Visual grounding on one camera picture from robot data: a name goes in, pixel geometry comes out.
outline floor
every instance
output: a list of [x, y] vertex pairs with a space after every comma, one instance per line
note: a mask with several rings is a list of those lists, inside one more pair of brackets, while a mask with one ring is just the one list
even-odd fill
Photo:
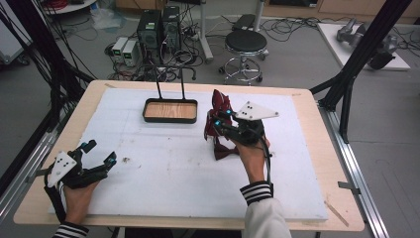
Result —
[[[91, 28], [88, 12], [65, 16], [67, 25], [78, 25], [76, 34], [68, 41], [98, 78], [107, 78], [113, 72], [111, 61], [104, 49], [118, 36], [130, 36], [138, 21], [124, 20], [123, 28], [97, 30]], [[210, 26], [224, 22], [223, 18], [209, 21]], [[229, 29], [229, 24], [220, 24], [217, 29]], [[420, 39], [420, 28], [400, 26], [401, 32], [414, 30], [414, 39]], [[214, 35], [226, 34], [226, 31]], [[254, 86], [311, 88], [340, 71], [338, 62], [324, 42], [321, 34], [313, 29], [295, 31], [286, 42], [277, 42], [267, 37], [269, 56], [259, 60], [263, 81]], [[189, 74], [186, 82], [222, 84], [218, 73], [231, 54], [223, 50], [223, 39], [212, 37], [209, 43], [214, 60], [197, 69], [197, 79]], [[62, 42], [57, 44], [68, 57]], [[354, 85], [352, 110], [349, 124], [349, 140], [361, 166], [374, 202], [380, 212], [389, 237], [418, 237], [420, 234], [420, 58], [408, 51], [398, 50], [399, 55], [411, 66], [408, 71], [363, 70]], [[241, 84], [232, 81], [229, 84]], [[325, 95], [315, 95], [320, 99]], [[49, 87], [36, 68], [13, 63], [0, 71], [0, 175], [19, 153], [26, 141], [40, 124], [50, 108]], [[13, 212], [0, 224], [0, 237], [51, 236], [54, 226], [17, 225]], [[314, 232], [292, 231], [293, 237], [314, 237]], [[92, 227], [89, 237], [111, 237], [105, 227]], [[372, 237], [365, 229], [362, 232], [323, 232], [322, 237]]]

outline sleeve cuff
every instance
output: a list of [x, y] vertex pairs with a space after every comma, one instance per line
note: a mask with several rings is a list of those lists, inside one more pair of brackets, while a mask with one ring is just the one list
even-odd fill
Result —
[[81, 225], [76, 225], [70, 222], [62, 222], [54, 237], [77, 237], [84, 238], [87, 236], [89, 229]]
[[241, 193], [247, 205], [253, 202], [272, 198], [271, 189], [267, 181], [256, 181], [241, 188]]

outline chair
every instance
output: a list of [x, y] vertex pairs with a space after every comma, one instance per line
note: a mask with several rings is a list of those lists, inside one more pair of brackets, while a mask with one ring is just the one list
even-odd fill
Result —
[[220, 73], [226, 73], [225, 84], [229, 79], [245, 81], [251, 85], [251, 81], [263, 81], [263, 74], [260, 66], [249, 57], [261, 56], [265, 59], [263, 52], [266, 47], [266, 39], [258, 32], [248, 30], [234, 31], [225, 40], [226, 49], [238, 55], [238, 57], [229, 59], [223, 66], [219, 67]]

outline white board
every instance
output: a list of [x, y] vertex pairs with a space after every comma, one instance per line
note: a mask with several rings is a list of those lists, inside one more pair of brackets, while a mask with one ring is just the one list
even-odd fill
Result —
[[[163, 92], [180, 98], [179, 92]], [[271, 141], [274, 196], [288, 220], [327, 219], [324, 199], [290, 96], [229, 94], [233, 109], [247, 101], [278, 111], [264, 119]], [[147, 123], [142, 112], [155, 91], [109, 88], [80, 142], [96, 140], [84, 168], [101, 165], [112, 152], [117, 164], [96, 188], [91, 214], [242, 218], [247, 204], [239, 189], [248, 178], [239, 156], [216, 161], [203, 136], [212, 93], [186, 92], [198, 101], [195, 124]]]
[[[336, 57], [337, 61], [340, 63], [341, 66], [346, 64], [347, 60], [349, 60], [350, 55], [353, 52], [353, 48], [347, 42], [339, 42], [337, 41], [337, 31], [342, 29], [346, 24], [326, 24], [326, 23], [318, 23], [318, 28], [327, 41], [328, 46], [330, 47], [331, 51], [333, 52], [334, 56]], [[359, 25], [353, 26], [353, 33], [358, 29]], [[395, 59], [389, 62], [383, 70], [397, 70], [397, 71], [404, 71], [408, 70], [410, 66], [402, 59], [397, 53], [392, 54]], [[371, 69], [368, 65], [365, 65], [364, 69]]]

